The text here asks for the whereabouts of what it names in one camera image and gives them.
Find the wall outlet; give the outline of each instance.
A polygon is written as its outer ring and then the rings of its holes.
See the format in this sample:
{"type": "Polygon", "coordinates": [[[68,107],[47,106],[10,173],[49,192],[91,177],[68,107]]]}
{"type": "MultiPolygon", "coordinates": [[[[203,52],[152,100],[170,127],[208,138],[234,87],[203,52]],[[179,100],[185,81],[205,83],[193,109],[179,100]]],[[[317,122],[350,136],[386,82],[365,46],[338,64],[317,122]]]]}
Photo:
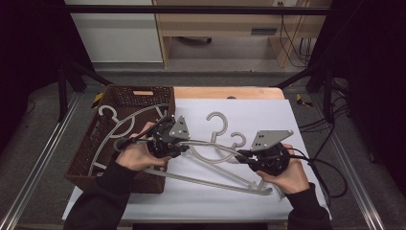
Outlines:
{"type": "Polygon", "coordinates": [[[274,0],[272,7],[295,7],[298,0],[274,0]]]}

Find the aluminum rail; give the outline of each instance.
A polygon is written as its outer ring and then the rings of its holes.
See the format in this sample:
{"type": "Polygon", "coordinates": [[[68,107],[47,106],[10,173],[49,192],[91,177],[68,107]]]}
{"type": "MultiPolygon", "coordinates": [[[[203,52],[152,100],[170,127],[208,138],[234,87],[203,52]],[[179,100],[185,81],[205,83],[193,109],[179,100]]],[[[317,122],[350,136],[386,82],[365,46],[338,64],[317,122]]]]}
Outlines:
{"type": "Polygon", "coordinates": [[[44,5],[42,10],[71,13],[181,13],[181,14],[273,14],[273,15],[340,15],[348,9],[242,6],[122,6],[122,5],[44,5]]]}
{"type": "Polygon", "coordinates": [[[38,184],[42,174],[44,173],[49,160],[51,159],[54,150],[56,149],[59,140],[65,131],[65,128],[68,126],[72,115],[78,105],[78,101],[81,97],[80,93],[74,93],[71,101],[69,102],[69,110],[65,118],[56,124],[54,132],[52,133],[50,139],[48,140],[45,148],[41,152],[36,161],[30,175],[27,177],[26,182],[20,190],[17,198],[14,200],[9,211],[4,215],[0,222],[1,230],[11,230],[14,229],[18,220],[20,219],[25,207],[30,201],[31,196],[34,193],[36,185],[38,184]]]}
{"type": "MultiPolygon", "coordinates": [[[[311,100],[315,102],[316,108],[321,117],[323,117],[322,102],[320,99],[310,96],[311,100]]],[[[358,176],[354,166],[351,164],[350,159],[344,149],[343,145],[340,142],[339,137],[335,132],[331,135],[331,145],[335,149],[336,157],[338,163],[343,169],[343,174],[346,176],[349,181],[349,186],[352,190],[352,193],[355,197],[355,200],[358,202],[358,206],[361,209],[361,212],[365,218],[366,223],[372,230],[384,230],[385,226],[377,213],[370,196],[368,195],[367,190],[362,184],[361,179],[358,176]]]]}

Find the black sleeve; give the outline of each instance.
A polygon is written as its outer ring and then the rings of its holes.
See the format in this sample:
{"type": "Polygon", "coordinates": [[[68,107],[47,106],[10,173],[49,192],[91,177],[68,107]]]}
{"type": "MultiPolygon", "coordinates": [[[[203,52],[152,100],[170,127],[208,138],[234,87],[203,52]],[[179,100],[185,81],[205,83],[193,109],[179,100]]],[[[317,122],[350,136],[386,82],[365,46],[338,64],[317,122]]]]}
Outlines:
{"type": "Polygon", "coordinates": [[[117,229],[130,192],[129,184],[137,172],[112,161],[103,175],[80,195],[63,229],[117,229]]]}
{"type": "Polygon", "coordinates": [[[288,217],[288,230],[332,229],[328,211],[320,206],[313,183],[310,183],[310,189],[286,197],[293,207],[288,217]]]}

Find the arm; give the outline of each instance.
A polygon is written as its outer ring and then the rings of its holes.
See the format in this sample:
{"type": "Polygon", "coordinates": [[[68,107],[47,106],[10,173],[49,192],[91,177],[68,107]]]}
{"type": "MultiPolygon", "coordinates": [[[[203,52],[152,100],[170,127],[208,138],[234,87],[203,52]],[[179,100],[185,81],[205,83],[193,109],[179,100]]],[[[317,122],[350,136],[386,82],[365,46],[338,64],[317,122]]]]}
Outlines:
{"type": "MultiPolygon", "coordinates": [[[[152,123],[146,124],[142,132],[150,126],[152,123]]],[[[151,165],[164,166],[168,161],[168,157],[158,159],[152,156],[146,144],[129,146],[81,194],[65,221],[64,229],[117,229],[134,175],[151,165]]]]}
{"type": "MultiPolygon", "coordinates": [[[[292,146],[284,145],[290,154],[292,146]]],[[[285,172],[278,176],[257,171],[264,181],[280,187],[289,199],[293,210],[288,217],[288,229],[332,229],[328,211],[321,207],[316,197],[315,186],[309,183],[302,162],[290,159],[285,172]]]]}

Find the white cabinet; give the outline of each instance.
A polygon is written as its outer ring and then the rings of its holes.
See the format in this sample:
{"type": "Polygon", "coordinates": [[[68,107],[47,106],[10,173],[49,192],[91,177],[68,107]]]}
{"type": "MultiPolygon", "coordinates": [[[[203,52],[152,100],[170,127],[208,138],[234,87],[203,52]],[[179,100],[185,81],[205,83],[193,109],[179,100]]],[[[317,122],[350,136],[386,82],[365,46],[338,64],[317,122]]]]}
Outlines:
{"type": "MultiPolygon", "coordinates": [[[[152,5],[150,0],[65,0],[67,5],[152,5]]],[[[162,62],[155,16],[72,13],[92,62],[162,62]]]]}

